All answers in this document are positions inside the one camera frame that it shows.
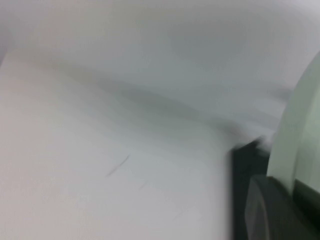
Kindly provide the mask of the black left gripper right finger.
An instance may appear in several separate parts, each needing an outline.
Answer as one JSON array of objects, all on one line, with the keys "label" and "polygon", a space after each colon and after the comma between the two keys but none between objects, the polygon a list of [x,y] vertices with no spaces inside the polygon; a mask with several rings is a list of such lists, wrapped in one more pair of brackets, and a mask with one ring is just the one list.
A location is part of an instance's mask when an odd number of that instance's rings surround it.
[{"label": "black left gripper right finger", "polygon": [[318,240],[317,230],[272,177],[254,175],[248,187],[245,226],[249,240]]}]

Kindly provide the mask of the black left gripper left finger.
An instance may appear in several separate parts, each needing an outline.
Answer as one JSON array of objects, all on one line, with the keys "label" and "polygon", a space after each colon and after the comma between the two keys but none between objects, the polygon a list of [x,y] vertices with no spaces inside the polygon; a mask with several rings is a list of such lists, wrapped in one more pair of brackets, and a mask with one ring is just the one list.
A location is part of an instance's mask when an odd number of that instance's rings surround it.
[{"label": "black left gripper left finger", "polygon": [[246,240],[245,207],[250,179],[267,173],[270,153],[260,140],[231,149],[232,239]]}]

